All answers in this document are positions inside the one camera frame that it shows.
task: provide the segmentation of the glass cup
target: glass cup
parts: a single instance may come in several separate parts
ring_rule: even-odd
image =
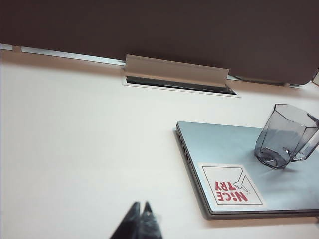
[[[275,104],[255,147],[260,162],[283,169],[305,160],[319,144],[319,120],[297,107]]]

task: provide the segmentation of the silver laptop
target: silver laptop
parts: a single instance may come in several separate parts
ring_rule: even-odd
[[[319,215],[319,153],[275,170],[254,156],[261,128],[178,122],[209,219]]]

